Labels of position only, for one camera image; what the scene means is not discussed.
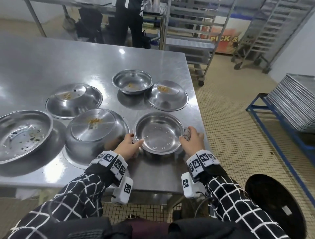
tiled floor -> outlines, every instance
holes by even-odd
[[[59,18],[46,24],[44,27],[48,35],[62,31],[61,22],[62,18]],[[39,36],[35,25],[31,23],[0,20],[0,30],[22,36]],[[236,71],[233,69],[230,57],[216,55],[204,87],[198,87],[196,82],[194,84],[208,140],[228,174],[242,186],[251,175],[256,173],[267,174],[277,179],[299,203],[307,221],[308,238],[315,238],[314,208],[265,134],[252,116],[245,111],[259,92],[268,93],[276,83],[257,69],[245,67]],[[315,196],[315,169],[309,160],[288,138],[274,117],[268,114],[262,114],[261,117],[299,176]],[[35,205],[36,202],[32,200],[20,202],[13,199],[0,199],[0,236],[3,236]],[[104,205],[104,215],[109,216],[112,222],[121,221],[128,214],[156,221],[172,220],[171,214],[163,213],[157,206]]]

white wall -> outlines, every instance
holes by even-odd
[[[269,75],[280,82],[286,73],[315,75],[315,14],[272,66]]]
[[[41,23],[63,14],[61,5],[31,2]],[[0,0],[0,18],[34,22],[23,0]]]

hand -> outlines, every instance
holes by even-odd
[[[114,150],[114,152],[120,154],[125,161],[130,159],[144,142],[143,139],[140,139],[138,142],[132,144],[133,136],[134,134],[126,134],[125,139]]]
[[[190,140],[187,141],[183,136],[180,136],[179,141],[185,152],[189,157],[191,157],[199,150],[204,149],[204,134],[198,133],[197,130],[192,126],[189,126],[188,129],[191,130]]]

barcode label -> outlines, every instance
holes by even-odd
[[[97,123],[89,123],[89,130],[96,130],[97,129]]]

trolley wheel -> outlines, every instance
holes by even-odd
[[[262,73],[264,74],[268,74],[269,72],[271,71],[271,68],[270,67],[266,67],[262,70]]]
[[[256,58],[253,63],[255,66],[259,66],[261,62],[262,62],[262,59]]]
[[[239,70],[242,66],[242,62],[241,63],[238,63],[234,66],[234,70]]]
[[[203,80],[199,80],[198,81],[198,86],[200,86],[200,87],[204,86],[204,81]]]

